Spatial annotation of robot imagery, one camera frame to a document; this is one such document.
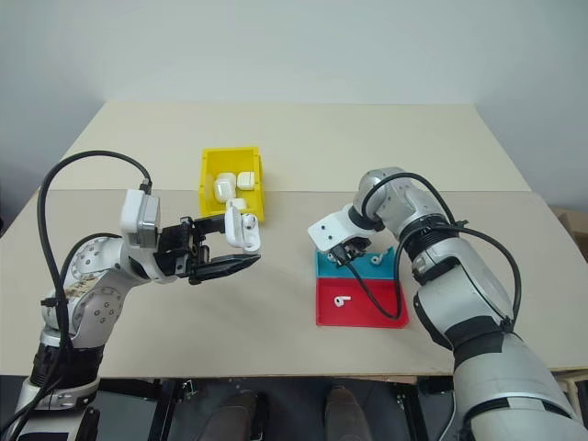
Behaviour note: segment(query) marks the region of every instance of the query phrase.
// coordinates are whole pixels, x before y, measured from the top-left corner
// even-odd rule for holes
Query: floor
[[[0,377],[0,420],[13,412],[20,390],[19,377]],[[264,392],[270,405],[267,441],[322,440],[322,406],[334,385],[351,390],[362,405],[374,441],[410,440],[404,412],[389,383],[331,378],[208,379],[198,384],[199,393],[175,408],[170,441],[191,441],[210,414],[240,390]],[[452,409],[447,394],[420,394],[429,439],[436,440]],[[101,412],[98,440],[147,439],[155,403],[143,399],[99,392],[93,403]],[[457,439],[452,427],[445,441]]]

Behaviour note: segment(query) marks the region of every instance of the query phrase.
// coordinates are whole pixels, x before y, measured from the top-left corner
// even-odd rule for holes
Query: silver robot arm
[[[513,308],[469,242],[445,229],[454,221],[437,200],[411,178],[391,177],[403,173],[386,168],[364,175],[352,206],[309,228],[319,250],[334,252],[343,265],[363,253],[374,231],[387,228],[405,242],[421,285],[413,298],[416,314],[455,357],[463,439],[588,440],[551,373],[513,333],[518,305]]]
[[[93,235],[70,254],[64,281],[71,340],[68,357],[59,355],[60,329],[51,302],[54,290],[42,302],[45,327],[32,373],[23,382],[17,411],[31,402],[58,360],[53,376],[57,387],[36,407],[36,411],[57,412],[34,412],[20,434],[27,440],[37,439],[37,435],[46,439],[39,434],[94,439],[99,411],[88,404],[98,390],[97,373],[105,344],[132,288],[151,281],[170,283],[179,277],[198,284],[247,268],[259,258],[259,229],[253,215],[241,215],[231,208],[224,216],[182,218],[179,225],[160,231],[159,213],[159,198],[142,190],[128,190],[120,216],[122,236]],[[244,254],[210,259],[203,242],[211,232],[226,233],[230,245],[243,248]]]

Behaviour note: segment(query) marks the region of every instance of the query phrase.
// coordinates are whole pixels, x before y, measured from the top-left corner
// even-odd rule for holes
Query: yellow bin
[[[264,172],[257,147],[236,147],[226,149],[205,149],[202,152],[202,173],[200,175],[200,213],[202,216],[224,214],[226,205],[214,198],[214,180],[219,173],[255,173],[253,190],[237,188],[237,198],[247,201],[243,212],[253,213],[260,222],[264,221]]]

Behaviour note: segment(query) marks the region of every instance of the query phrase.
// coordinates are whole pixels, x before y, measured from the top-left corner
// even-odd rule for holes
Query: white wall
[[[0,0],[2,211],[108,99],[477,103],[588,210],[587,42],[583,0]]]

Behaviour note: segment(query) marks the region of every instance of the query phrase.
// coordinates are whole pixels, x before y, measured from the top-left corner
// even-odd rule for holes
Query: red tray
[[[364,280],[379,304],[390,314],[396,313],[394,280]],[[351,300],[337,307],[335,297]],[[406,300],[401,290],[402,314],[398,320],[383,315],[354,278],[317,278],[316,324],[323,326],[361,326],[370,328],[403,328],[410,321]]]

